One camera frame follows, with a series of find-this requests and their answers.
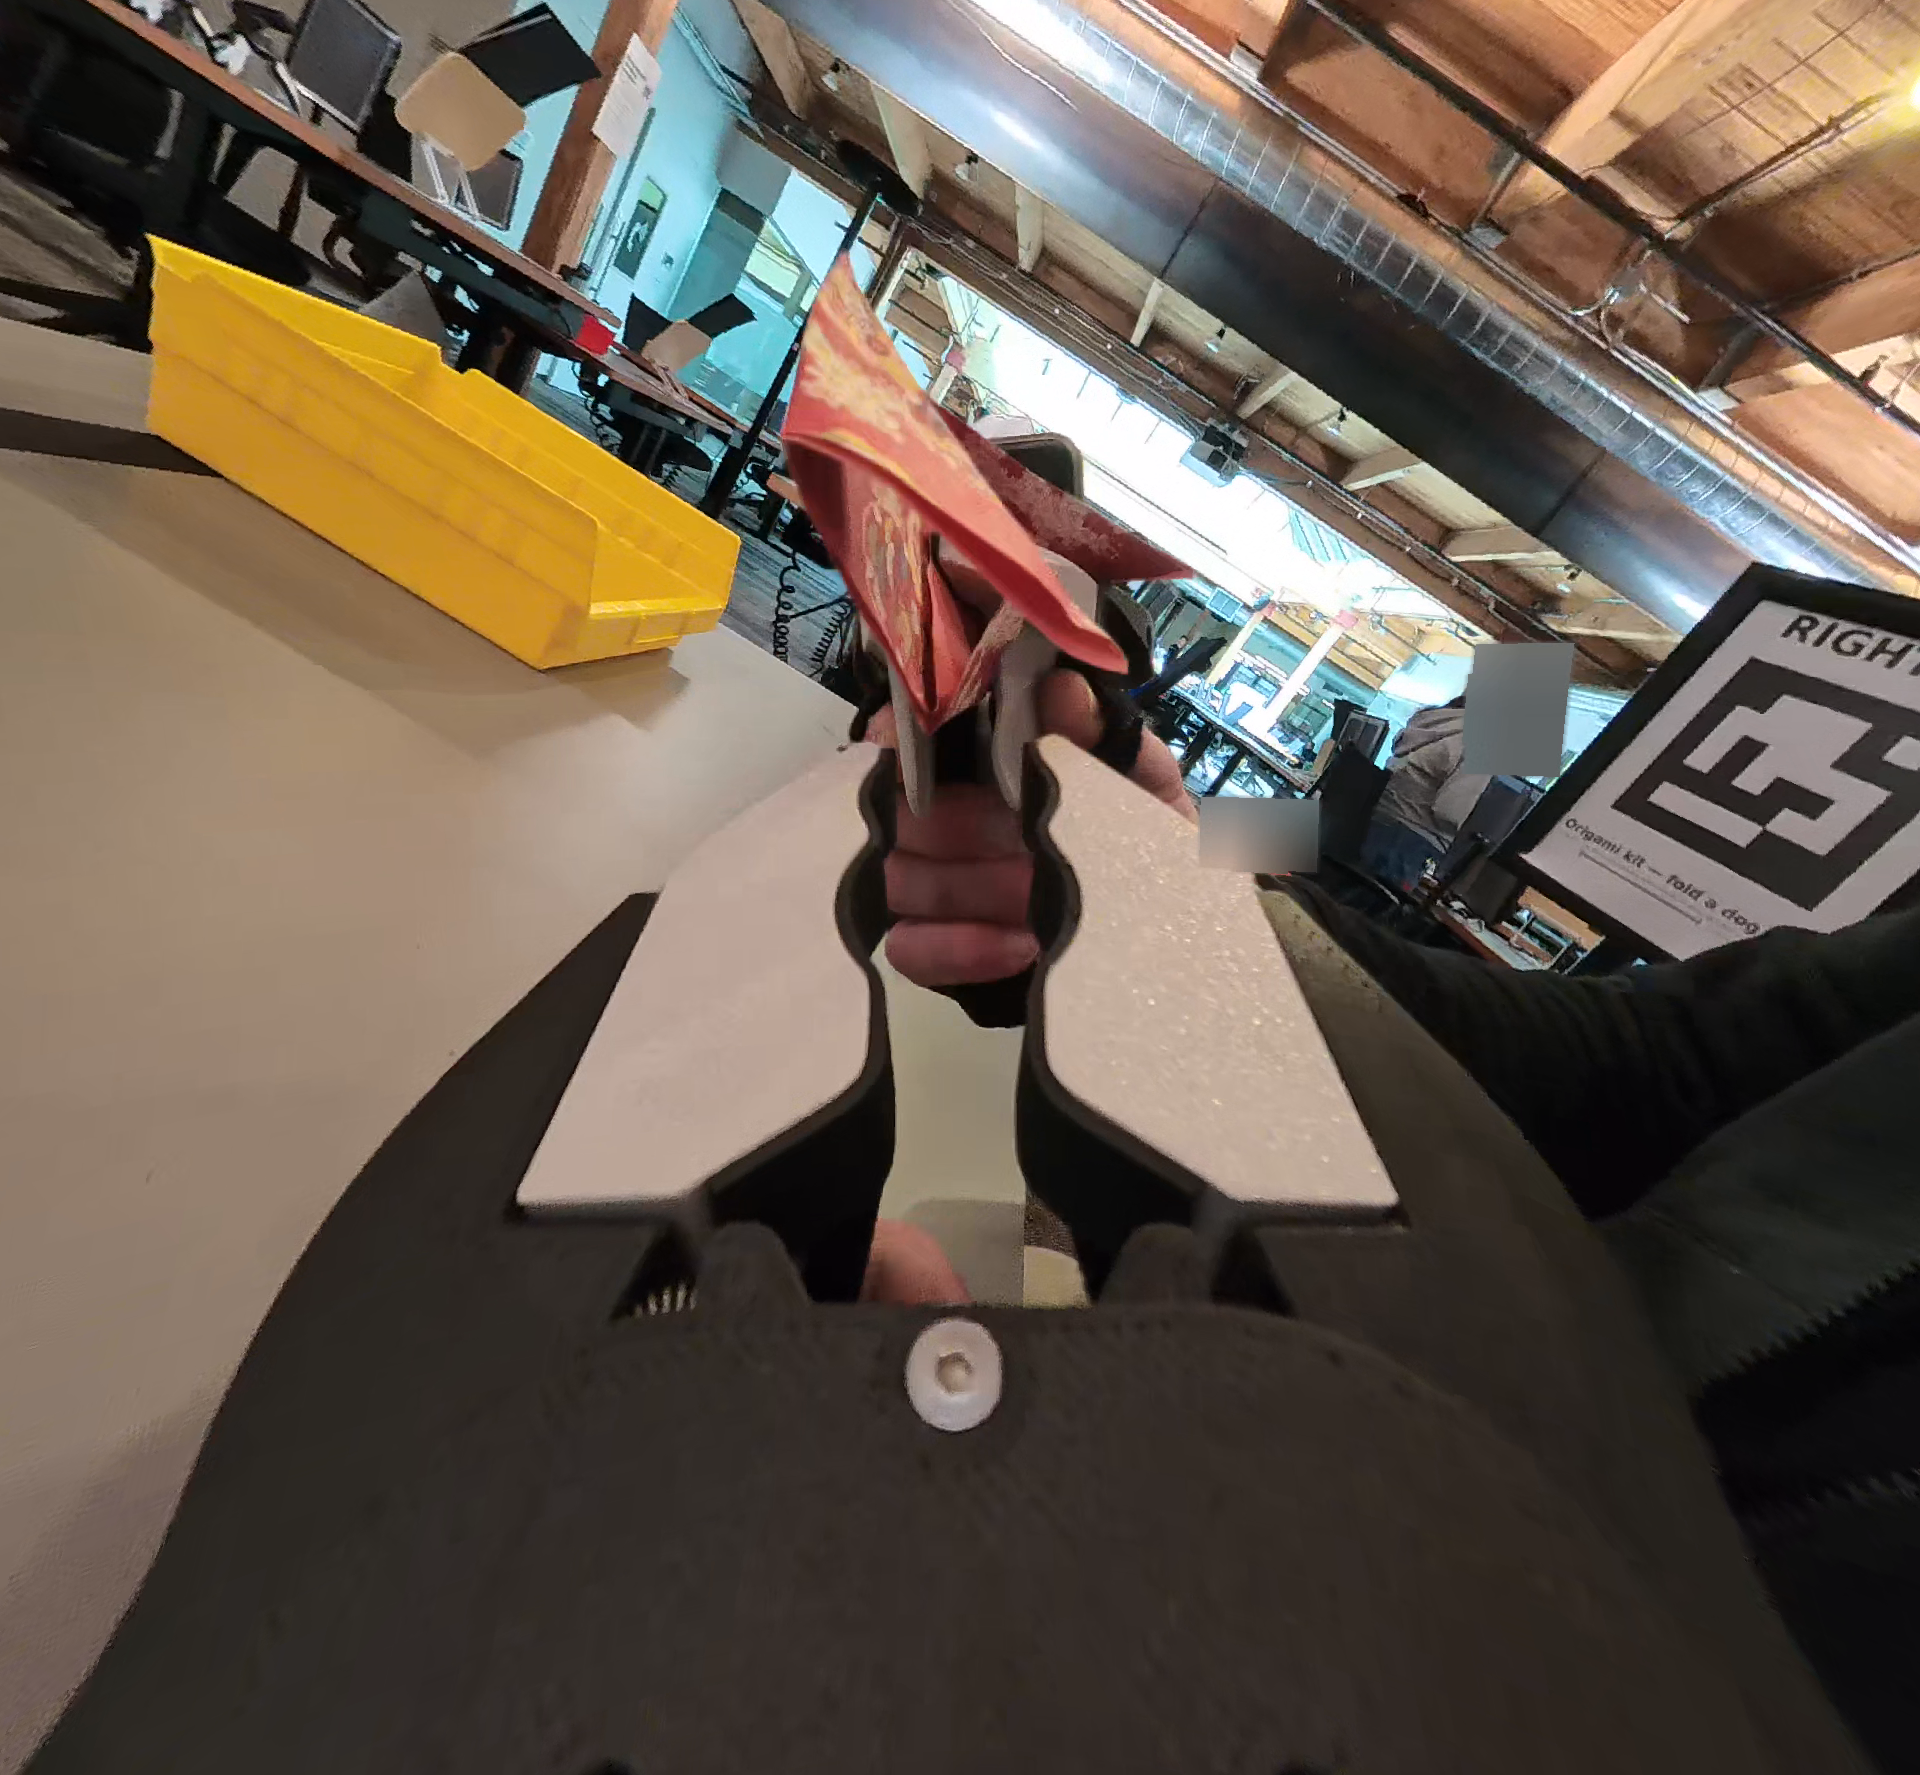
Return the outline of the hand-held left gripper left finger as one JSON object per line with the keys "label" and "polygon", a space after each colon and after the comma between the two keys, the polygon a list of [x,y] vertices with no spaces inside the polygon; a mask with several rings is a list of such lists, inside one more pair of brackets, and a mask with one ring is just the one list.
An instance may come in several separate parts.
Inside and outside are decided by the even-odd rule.
{"label": "hand-held left gripper left finger", "polygon": [[531,1218],[641,1218],[693,1249],[773,1230],[858,1296],[896,1162],[884,925],[891,750],[852,743],[717,831],[655,893],[514,1190]]}

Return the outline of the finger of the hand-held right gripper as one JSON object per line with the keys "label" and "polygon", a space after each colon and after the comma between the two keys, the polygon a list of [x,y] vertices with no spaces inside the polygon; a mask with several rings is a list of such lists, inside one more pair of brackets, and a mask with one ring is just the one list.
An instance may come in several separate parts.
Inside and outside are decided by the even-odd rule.
{"label": "finger of the hand-held right gripper", "polygon": [[927,732],[915,712],[912,692],[896,664],[887,666],[890,707],[894,712],[894,746],[900,756],[900,788],[915,820],[934,813],[939,802],[936,734]]}
{"label": "finger of the hand-held right gripper", "polygon": [[1021,813],[1024,754],[1041,732],[1038,690],[1068,657],[1006,601],[982,608],[982,653],[989,659],[987,732],[982,738],[993,786]]}

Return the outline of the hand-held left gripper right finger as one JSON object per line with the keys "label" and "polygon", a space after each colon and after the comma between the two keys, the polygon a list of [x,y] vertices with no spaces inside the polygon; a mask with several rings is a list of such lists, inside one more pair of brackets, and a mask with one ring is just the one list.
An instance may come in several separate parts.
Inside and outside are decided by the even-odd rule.
{"label": "hand-held left gripper right finger", "polygon": [[1035,858],[1017,1162],[1098,1296],[1145,1228],[1205,1267],[1262,1228],[1371,1230],[1402,1199],[1260,887],[1061,736],[1021,759]]}

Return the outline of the red patterned origami paper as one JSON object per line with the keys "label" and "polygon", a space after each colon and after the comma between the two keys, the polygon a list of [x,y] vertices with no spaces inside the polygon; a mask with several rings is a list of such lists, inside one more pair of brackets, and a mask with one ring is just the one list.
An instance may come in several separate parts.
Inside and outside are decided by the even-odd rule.
{"label": "red patterned origami paper", "polygon": [[[782,462],[880,681],[890,682],[890,664],[900,669],[927,732],[986,700],[983,604],[1020,610],[1068,659],[1122,666],[998,497],[987,440],[926,393],[854,281],[850,305],[830,313],[824,351],[802,364],[781,427]],[[1146,543],[1145,580],[1188,572],[1115,523]]]}

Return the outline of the yellow plastic bin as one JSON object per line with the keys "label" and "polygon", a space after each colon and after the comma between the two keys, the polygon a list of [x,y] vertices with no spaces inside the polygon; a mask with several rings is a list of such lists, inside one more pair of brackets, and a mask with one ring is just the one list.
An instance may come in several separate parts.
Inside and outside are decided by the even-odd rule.
{"label": "yellow plastic bin", "polygon": [[148,429],[542,672],[717,628],[736,537],[428,341],[148,239]]}

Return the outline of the person's right forearm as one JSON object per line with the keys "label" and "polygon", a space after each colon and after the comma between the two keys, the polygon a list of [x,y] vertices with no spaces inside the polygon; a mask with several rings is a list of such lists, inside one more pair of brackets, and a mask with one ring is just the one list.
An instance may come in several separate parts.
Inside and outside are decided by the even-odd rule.
{"label": "person's right forearm", "polygon": [[1456,1060],[1592,1218],[1739,1117],[1796,1084],[1835,1084],[1841,1060],[1916,1027],[1916,909],[1577,976],[1417,946],[1299,876],[1272,892]]}

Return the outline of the black tripod stand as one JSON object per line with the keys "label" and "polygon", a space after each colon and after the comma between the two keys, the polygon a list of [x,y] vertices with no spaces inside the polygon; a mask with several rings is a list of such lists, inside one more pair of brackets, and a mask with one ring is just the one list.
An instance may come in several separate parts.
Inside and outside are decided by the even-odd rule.
{"label": "black tripod stand", "polygon": [[850,135],[834,136],[830,147],[840,172],[856,186],[848,226],[837,239],[828,270],[819,276],[811,306],[796,325],[768,390],[759,400],[751,419],[747,419],[745,427],[725,447],[708,477],[708,491],[698,500],[698,512],[712,519],[720,519],[723,509],[732,502],[745,469],[755,462],[762,440],[768,436],[773,418],[781,406],[793,403],[793,395],[800,390],[802,364],[814,362],[816,353],[824,351],[830,313],[850,305],[856,281],[852,271],[852,249],[861,243],[870,217],[890,212],[897,220],[912,222],[922,209],[918,193],[887,158],[876,156],[874,150]]}

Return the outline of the beige board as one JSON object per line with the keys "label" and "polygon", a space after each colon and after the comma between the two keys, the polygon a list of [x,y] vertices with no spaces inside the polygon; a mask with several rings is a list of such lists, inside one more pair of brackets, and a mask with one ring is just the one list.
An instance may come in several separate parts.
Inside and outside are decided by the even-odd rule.
{"label": "beige board", "polygon": [[620,346],[637,362],[675,373],[703,357],[708,347],[732,329],[751,320],[751,306],[733,293],[722,294],[680,319],[659,313],[634,294],[626,306]]}
{"label": "beige board", "polygon": [[459,51],[440,53],[396,99],[396,122],[470,176],[511,147],[525,110]]}

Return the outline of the white paper notice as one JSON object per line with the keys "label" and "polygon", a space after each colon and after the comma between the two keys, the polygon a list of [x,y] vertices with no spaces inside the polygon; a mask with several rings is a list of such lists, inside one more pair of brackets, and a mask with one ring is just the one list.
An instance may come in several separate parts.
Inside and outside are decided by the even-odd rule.
{"label": "white paper notice", "polygon": [[629,35],[620,60],[605,76],[602,99],[591,125],[592,138],[613,160],[634,154],[651,112],[658,79],[658,60],[637,35]]}

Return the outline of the wooden pillar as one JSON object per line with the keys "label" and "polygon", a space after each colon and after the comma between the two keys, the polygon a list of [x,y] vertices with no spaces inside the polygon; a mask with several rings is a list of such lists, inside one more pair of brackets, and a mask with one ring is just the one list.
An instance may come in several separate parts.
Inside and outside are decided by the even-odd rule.
{"label": "wooden pillar", "polygon": [[622,66],[643,51],[658,60],[659,43],[680,0],[608,0],[592,43],[599,82],[580,85],[547,165],[521,252],[552,273],[578,266],[588,228],[614,162],[626,156],[601,135],[599,116]]}

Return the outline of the black-framed printed marker sign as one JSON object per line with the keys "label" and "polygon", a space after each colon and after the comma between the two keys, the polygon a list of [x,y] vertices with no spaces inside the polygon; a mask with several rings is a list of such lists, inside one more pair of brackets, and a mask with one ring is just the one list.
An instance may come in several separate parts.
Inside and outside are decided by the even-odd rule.
{"label": "black-framed printed marker sign", "polygon": [[1751,565],[1500,844],[1619,963],[1916,902],[1918,601]]}

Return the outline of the black panel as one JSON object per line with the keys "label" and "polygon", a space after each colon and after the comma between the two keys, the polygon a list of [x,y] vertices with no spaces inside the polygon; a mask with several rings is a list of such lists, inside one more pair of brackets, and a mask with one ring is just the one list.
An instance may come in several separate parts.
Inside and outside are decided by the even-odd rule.
{"label": "black panel", "polygon": [[473,35],[458,49],[458,55],[518,109],[591,84],[602,74],[588,49],[545,2]]}

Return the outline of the person's dark jacket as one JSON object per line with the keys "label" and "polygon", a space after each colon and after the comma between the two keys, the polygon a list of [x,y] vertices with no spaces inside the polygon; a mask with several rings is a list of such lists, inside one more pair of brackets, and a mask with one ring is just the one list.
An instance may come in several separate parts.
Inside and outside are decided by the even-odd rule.
{"label": "person's dark jacket", "polygon": [[1918,1769],[1918,1052],[1907,1023],[1608,1218],[1724,1499],[1879,1771]]}

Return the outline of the long wooden desk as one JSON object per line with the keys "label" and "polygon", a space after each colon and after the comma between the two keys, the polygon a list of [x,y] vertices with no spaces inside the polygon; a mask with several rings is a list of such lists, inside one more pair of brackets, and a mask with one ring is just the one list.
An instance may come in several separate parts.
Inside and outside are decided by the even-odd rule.
{"label": "long wooden desk", "polygon": [[3,0],[51,28],[59,43],[105,53],[179,99],[178,154],[151,178],[126,174],[141,230],[195,243],[206,206],[255,151],[320,174],[349,201],[349,226],[419,271],[461,291],[473,320],[459,365],[518,388],[531,353],[602,362],[614,347],[611,315],[558,273],[507,248],[456,209],[428,198],[263,91],[232,77],[189,43],[163,35],[121,0]]}

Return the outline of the silver ventilation duct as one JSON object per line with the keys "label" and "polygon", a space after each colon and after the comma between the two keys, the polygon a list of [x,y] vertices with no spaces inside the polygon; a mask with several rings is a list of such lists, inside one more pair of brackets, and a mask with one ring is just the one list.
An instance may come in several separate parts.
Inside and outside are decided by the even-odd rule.
{"label": "silver ventilation duct", "polygon": [[1126,6],[764,2],[1644,612],[1747,562],[1916,589],[1913,543]]}

